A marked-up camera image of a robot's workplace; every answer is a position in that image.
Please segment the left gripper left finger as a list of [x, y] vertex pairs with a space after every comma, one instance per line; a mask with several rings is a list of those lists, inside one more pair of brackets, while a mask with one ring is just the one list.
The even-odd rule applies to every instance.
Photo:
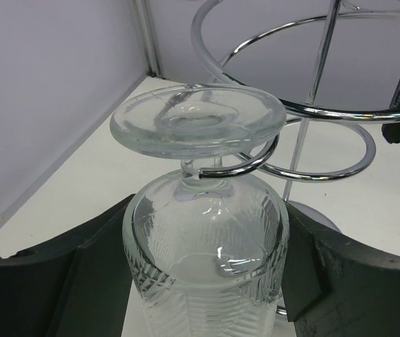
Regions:
[[125, 198], [99, 216], [0, 258], [0, 336], [120, 336], [132, 277]]

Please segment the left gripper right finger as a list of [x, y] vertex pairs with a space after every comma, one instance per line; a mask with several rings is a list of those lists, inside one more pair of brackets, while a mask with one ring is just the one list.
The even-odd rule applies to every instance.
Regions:
[[282, 292], [296, 335], [400, 336], [400, 256], [286, 208]]

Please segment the wine glass back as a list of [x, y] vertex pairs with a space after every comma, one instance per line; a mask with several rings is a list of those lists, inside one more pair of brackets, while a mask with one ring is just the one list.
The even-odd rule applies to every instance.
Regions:
[[113, 138], [180, 169], [131, 200], [122, 238], [153, 336], [271, 336], [288, 246], [288, 212], [262, 179], [225, 156], [273, 141], [286, 112], [248, 86], [197, 84], [143, 93], [110, 120]]

